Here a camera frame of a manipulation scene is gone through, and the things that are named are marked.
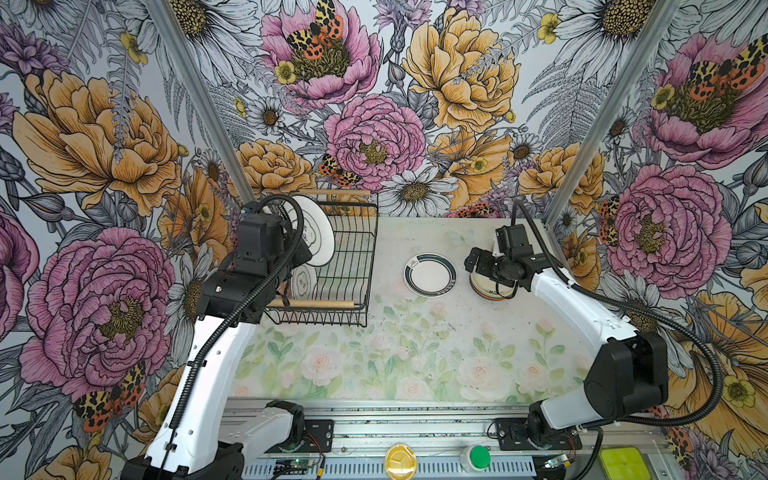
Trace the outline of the cream plate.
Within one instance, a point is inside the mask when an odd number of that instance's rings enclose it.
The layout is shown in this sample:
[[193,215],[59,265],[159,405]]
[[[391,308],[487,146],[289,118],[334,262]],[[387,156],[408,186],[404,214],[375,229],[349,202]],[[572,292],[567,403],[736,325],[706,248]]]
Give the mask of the cream plate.
[[511,299],[516,293],[514,287],[497,284],[477,272],[470,274],[470,285],[479,296],[491,301]]

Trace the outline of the dark rimmed back plate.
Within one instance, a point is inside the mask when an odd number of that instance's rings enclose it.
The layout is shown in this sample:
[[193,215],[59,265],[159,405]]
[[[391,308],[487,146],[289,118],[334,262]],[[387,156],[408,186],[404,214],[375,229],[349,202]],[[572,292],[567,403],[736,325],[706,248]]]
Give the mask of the dark rimmed back plate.
[[404,267],[404,281],[415,294],[425,298],[438,298],[453,289],[457,272],[445,256],[420,253],[407,261]]

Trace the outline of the black wire dish rack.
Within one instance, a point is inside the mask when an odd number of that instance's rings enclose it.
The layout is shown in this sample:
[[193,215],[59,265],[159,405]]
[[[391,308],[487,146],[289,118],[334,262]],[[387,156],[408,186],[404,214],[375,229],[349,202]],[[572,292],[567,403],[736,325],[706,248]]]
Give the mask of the black wire dish rack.
[[300,300],[290,292],[290,278],[265,317],[275,324],[365,327],[377,246],[378,208],[364,191],[350,194],[303,190],[328,216],[335,235],[331,261],[315,267],[317,285],[312,298]]

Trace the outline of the large white back plate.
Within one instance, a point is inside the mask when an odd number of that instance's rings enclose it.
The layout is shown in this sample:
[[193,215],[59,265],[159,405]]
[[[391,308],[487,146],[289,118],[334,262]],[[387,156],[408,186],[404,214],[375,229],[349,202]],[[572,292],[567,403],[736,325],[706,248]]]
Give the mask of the large white back plate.
[[303,240],[311,253],[307,263],[312,267],[325,266],[335,252],[333,226],[321,206],[310,197],[295,195],[293,200],[299,205],[304,218]]

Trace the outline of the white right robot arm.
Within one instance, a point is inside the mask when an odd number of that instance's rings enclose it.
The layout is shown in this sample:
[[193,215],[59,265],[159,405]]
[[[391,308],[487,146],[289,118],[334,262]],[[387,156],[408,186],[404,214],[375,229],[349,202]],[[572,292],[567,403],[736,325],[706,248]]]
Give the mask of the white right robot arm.
[[466,271],[543,300],[594,355],[580,387],[530,406],[524,422],[529,442],[547,447],[576,426],[625,421],[667,400],[668,355],[659,334],[638,330],[591,292],[581,292],[548,249],[534,251],[524,226],[499,227],[495,238],[497,251],[471,249]]

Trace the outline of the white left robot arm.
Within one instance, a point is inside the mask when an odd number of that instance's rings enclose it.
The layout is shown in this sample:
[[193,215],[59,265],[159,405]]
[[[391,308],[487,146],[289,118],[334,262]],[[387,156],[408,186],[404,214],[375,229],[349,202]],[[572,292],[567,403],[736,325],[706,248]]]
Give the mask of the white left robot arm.
[[256,420],[223,434],[221,421],[237,365],[279,286],[311,256],[304,214],[296,201],[266,212],[246,206],[241,238],[204,282],[196,312],[202,329],[173,397],[168,416],[144,455],[128,461],[124,479],[239,479],[247,463],[306,437],[302,406],[271,401]]

